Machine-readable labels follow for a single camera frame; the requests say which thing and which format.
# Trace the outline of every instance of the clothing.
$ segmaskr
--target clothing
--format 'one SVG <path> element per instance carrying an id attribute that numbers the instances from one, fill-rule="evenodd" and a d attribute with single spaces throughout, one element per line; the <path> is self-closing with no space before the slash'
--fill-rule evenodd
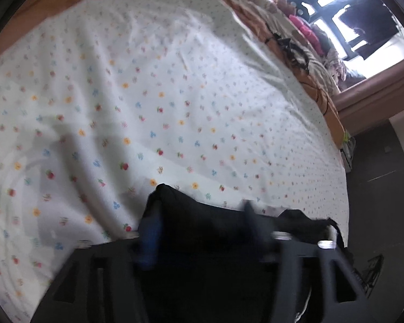
<path id="1" fill-rule="evenodd" d="M 332 44 L 331 39 L 328 37 L 328 35 L 320 29 L 317 25 L 313 24 L 311 26 L 311 30 L 316 34 L 317 39 L 319 40 L 320 47 L 322 48 L 323 54 L 326 56 L 329 52 L 329 50 L 334 47 Z"/>
<path id="2" fill-rule="evenodd" d="M 289 19 L 292 21 L 293 25 L 298 28 L 298 30 L 307 38 L 310 44 L 314 47 L 317 54 L 321 57 L 324 56 L 323 49 L 320 45 L 319 39 L 316 34 L 308 27 L 299 17 L 290 15 Z"/>
<path id="3" fill-rule="evenodd" d="M 323 59 L 323 65 L 328 73 L 333 77 L 336 84 L 341 80 L 346 80 L 346 66 L 338 56 L 337 50 L 332 47 Z"/>
<path id="4" fill-rule="evenodd" d="M 364 81 L 366 77 L 359 73 L 357 70 L 349 69 L 346 66 L 346 79 L 340 80 L 338 83 L 338 87 L 341 91 L 347 90 L 349 87 L 352 87 L 361 81 Z"/>

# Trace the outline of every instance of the window frame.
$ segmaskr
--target window frame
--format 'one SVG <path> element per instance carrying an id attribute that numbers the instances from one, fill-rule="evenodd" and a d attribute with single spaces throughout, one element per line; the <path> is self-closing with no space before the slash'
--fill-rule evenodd
<path id="1" fill-rule="evenodd" d="M 343 58 L 343 60 L 350 61 L 356 57 L 359 57 L 359 54 L 353 51 L 352 47 L 356 46 L 359 42 L 361 42 L 362 38 L 359 36 L 348 43 L 344 38 L 343 34 L 341 34 L 340 29 L 333 21 L 333 17 L 338 13 L 339 10 L 341 10 L 341 8 L 335 12 L 332 12 L 333 9 L 330 6 L 331 4 L 327 4 L 326 6 L 321 7 L 318 3 L 318 0 L 303 0 L 303 1 L 311 5 L 315 10 L 315 13 L 310 16 L 310 23 L 315 22 L 317 19 L 322 19 L 326 23 L 326 25 L 331 29 L 335 37 L 338 39 L 339 43 L 341 44 L 341 46 L 343 47 L 344 51 L 347 54 L 347 56 Z"/>

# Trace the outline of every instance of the bed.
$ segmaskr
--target bed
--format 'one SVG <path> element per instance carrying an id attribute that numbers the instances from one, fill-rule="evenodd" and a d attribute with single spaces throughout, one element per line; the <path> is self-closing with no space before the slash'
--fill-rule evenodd
<path id="1" fill-rule="evenodd" d="M 272 16 L 272 22 L 276 25 L 277 30 L 281 31 L 283 35 L 286 35 L 297 44 L 301 45 L 306 51 L 307 55 L 310 58 L 310 62 L 313 65 L 311 68 L 311 75 L 320 83 L 320 85 L 327 90 L 330 96 L 334 96 L 339 94 L 341 90 L 339 86 L 344 89 L 344 82 L 346 80 L 347 74 L 347 66 L 344 64 L 343 60 L 339 58 L 338 52 L 336 51 L 332 41 L 329 37 L 317 26 L 313 26 L 312 28 L 316 28 L 318 30 L 317 35 L 313 34 L 317 39 L 317 43 L 319 43 L 319 39 L 324 39 L 324 43 L 328 44 L 328 51 L 321 50 L 322 53 L 326 52 L 325 55 L 318 54 L 318 52 L 314 49 L 311 42 L 304 36 L 301 31 L 292 23 L 292 21 L 272 2 L 272 0 L 254 0 L 256 7 L 265 18 L 269 18 Z"/>
<path id="2" fill-rule="evenodd" d="M 76 246 L 135 230 L 160 183 L 219 207 L 250 199 L 265 215 L 330 217 L 347 244 L 335 108 L 263 42 L 267 22 L 252 8 L 27 0 L 10 20 L 0 35 L 0 306 L 11 321 L 30 321 Z"/>

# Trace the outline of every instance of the bedding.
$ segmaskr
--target bedding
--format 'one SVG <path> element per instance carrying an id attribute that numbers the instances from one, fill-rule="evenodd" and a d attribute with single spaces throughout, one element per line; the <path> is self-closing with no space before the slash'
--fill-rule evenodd
<path id="1" fill-rule="evenodd" d="M 349 62 L 343 62 L 346 67 L 346 78 L 343 81 L 342 79 L 338 82 L 338 87 L 341 91 L 345 91 L 350 87 L 360 83 L 361 81 L 366 80 L 366 76 L 359 73 L 356 69 L 349 68 Z"/>
<path id="2" fill-rule="evenodd" d="M 317 103 L 335 145 L 340 147 L 345 138 L 345 130 L 330 98 L 332 94 L 339 92 L 339 89 L 323 65 L 315 59 L 312 51 L 304 46 L 304 44 L 308 44 L 304 36 L 300 34 L 282 12 L 275 15 L 275 13 L 270 13 L 247 0 L 231 1 L 233 5 L 239 6 L 241 10 L 252 14 L 252 21 L 256 24 L 256 27 L 253 26 L 252 30 L 259 36 L 259 40 L 265 40 L 270 50 L 292 70 L 293 75 L 299 80 L 307 94 Z M 294 43 L 297 48 L 300 48 L 299 45 L 301 45 L 301 52 L 294 52 L 290 49 L 283 52 L 279 43 L 273 42 L 278 37 L 286 44 Z M 292 53 L 294 60 L 287 59 L 287 53 Z"/>
<path id="3" fill-rule="evenodd" d="M 37 1 L 54 17 L 0 56 L 0 304 L 12 321 L 30 321 L 78 244 L 125 238 L 160 183 L 224 208 L 250 199 L 265 215 L 330 217 L 347 244 L 332 132 L 246 5 Z"/>
<path id="4" fill-rule="evenodd" d="M 322 58 L 322 63 L 329 75 L 334 79 L 336 84 L 346 80 L 347 67 L 343 60 L 339 57 L 332 40 L 328 35 L 317 25 L 312 25 L 311 29 L 319 38 L 319 41 L 324 45 L 325 56 Z"/>
<path id="5" fill-rule="evenodd" d="M 35 26 L 47 16 L 55 15 L 66 7 L 72 6 L 77 1 L 79 0 L 27 0 L 0 34 L 0 51 L 4 51 L 12 44 L 13 40 L 17 40 L 24 35 L 25 30 L 29 30 L 30 27 Z M 234 9 L 240 20 L 250 28 L 261 41 L 272 39 L 272 30 L 284 38 L 289 37 L 289 30 L 284 32 L 284 29 L 279 27 L 281 23 L 278 23 L 278 19 L 281 17 L 281 13 L 276 17 L 269 14 L 266 15 L 266 13 L 260 13 L 260 10 L 254 9 L 256 6 L 246 0 L 223 1 Z M 292 41 L 295 42 L 300 37 L 298 41 L 301 44 L 308 45 L 304 36 L 302 36 L 298 30 L 294 29 L 291 23 L 289 23 L 289 27 L 290 26 L 292 26 L 293 29 L 291 32 Z M 305 47 L 304 49 L 307 51 L 309 64 L 308 69 L 303 71 L 293 66 L 276 42 L 270 42 L 268 46 L 285 65 L 292 69 L 293 74 L 299 79 L 299 82 L 302 84 L 307 94 L 317 102 L 328 124 L 331 136 L 336 146 L 339 148 L 343 143 L 344 129 L 333 102 L 326 95 L 336 93 L 334 87 L 336 87 L 337 91 L 339 90 L 335 84 L 332 86 L 332 79 L 329 74 L 324 70 L 320 62 L 312 57 L 311 52 Z"/>
<path id="6" fill-rule="evenodd" d="M 254 0 L 252 9 L 281 36 L 290 38 L 305 50 L 307 57 L 310 59 L 310 74 L 318 85 L 326 90 L 329 96 L 340 93 L 334 79 L 322 64 L 322 58 L 317 54 L 316 50 L 308 40 L 299 32 L 299 30 L 296 29 L 289 18 L 276 8 L 271 0 Z"/>
<path id="7" fill-rule="evenodd" d="M 310 42 L 311 46 L 314 47 L 315 51 L 320 57 L 323 57 L 324 52 L 322 50 L 322 46 L 320 45 L 319 39 L 317 38 L 316 34 L 311 30 L 309 25 L 303 22 L 302 19 L 290 15 L 290 21 L 293 25 L 305 36 L 305 38 Z"/>

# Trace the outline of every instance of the black object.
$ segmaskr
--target black object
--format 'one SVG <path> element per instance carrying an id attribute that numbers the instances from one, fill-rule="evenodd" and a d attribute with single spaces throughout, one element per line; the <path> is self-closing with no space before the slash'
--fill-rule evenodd
<path id="1" fill-rule="evenodd" d="M 347 2 L 350 6 L 339 19 L 359 34 L 358 38 L 349 43 L 351 47 L 362 40 L 368 43 L 356 50 L 363 59 L 367 59 L 399 32 L 397 24 L 392 18 L 391 11 L 381 0 Z"/>
<path id="2" fill-rule="evenodd" d="M 287 59 L 294 65 L 297 66 L 301 69 L 303 69 L 307 74 L 310 73 L 308 67 L 310 64 L 310 59 L 308 58 L 307 54 L 304 52 L 304 50 L 296 45 L 292 39 L 290 38 L 282 38 L 281 35 L 274 33 L 269 25 L 266 23 L 266 28 L 269 30 L 271 33 L 271 37 L 267 38 L 265 40 L 265 44 L 268 44 L 271 40 L 275 40 L 278 43 L 278 46 L 281 48 L 281 50 L 286 54 Z M 304 63 L 299 62 L 298 59 L 296 59 L 294 52 L 297 52 L 304 58 Z"/>
<path id="3" fill-rule="evenodd" d="M 159 185 L 139 238 L 75 250 L 31 322 L 374 322 L 341 251 L 315 244 L 332 224 Z"/>
<path id="4" fill-rule="evenodd" d="M 362 271 L 362 279 L 365 283 L 364 291 L 367 298 L 371 296 L 380 273 L 382 272 L 384 256 L 382 254 L 368 260 L 368 267 Z"/>

